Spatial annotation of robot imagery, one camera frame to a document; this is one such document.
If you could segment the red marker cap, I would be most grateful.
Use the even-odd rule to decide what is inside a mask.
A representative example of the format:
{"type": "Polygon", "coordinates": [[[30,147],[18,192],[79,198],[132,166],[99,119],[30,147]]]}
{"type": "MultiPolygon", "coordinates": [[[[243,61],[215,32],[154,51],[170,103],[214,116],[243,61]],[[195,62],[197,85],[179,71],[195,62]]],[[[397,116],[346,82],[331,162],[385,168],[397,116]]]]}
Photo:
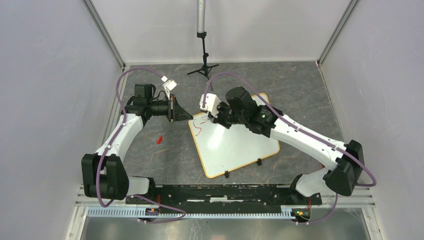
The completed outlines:
{"type": "Polygon", "coordinates": [[[163,137],[162,136],[159,136],[158,139],[157,139],[157,141],[156,141],[156,143],[159,145],[159,144],[162,143],[162,140],[163,140],[163,137]]]}

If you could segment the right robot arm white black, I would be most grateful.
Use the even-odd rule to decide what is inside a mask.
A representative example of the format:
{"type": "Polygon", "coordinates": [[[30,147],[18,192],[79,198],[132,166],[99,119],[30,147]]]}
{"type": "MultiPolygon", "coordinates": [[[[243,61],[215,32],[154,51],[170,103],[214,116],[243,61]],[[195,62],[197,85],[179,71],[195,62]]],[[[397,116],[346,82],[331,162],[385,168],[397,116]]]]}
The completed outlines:
{"type": "Polygon", "coordinates": [[[296,177],[289,189],[289,199],[302,204],[313,194],[332,191],[349,197],[363,171],[362,145],[349,143],[319,134],[292,120],[272,107],[263,97],[255,101],[243,87],[235,87],[221,101],[212,93],[200,98],[200,110],[208,113],[211,121],[226,129],[243,125],[254,134],[286,143],[319,161],[322,169],[296,177]]]}

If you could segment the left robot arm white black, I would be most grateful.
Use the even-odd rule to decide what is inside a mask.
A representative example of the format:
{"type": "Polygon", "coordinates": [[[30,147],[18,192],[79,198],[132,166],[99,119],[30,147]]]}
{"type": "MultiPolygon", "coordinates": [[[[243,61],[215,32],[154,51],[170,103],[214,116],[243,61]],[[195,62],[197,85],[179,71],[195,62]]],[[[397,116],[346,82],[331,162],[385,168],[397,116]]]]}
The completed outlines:
{"type": "Polygon", "coordinates": [[[193,116],[183,109],[174,94],[174,80],[162,86],[165,98],[154,97],[153,84],[136,84],[134,95],[125,105],[125,111],[105,143],[93,154],[85,154],[81,160],[83,189],[86,197],[109,200],[124,200],[128,195],[137,195],[145,204],[153,203],[157,190],[153,179],[129,177],[124,168],[124,158],[136,135],[153,116],[165,116],[169,122],[192,120],[193,116]]]}

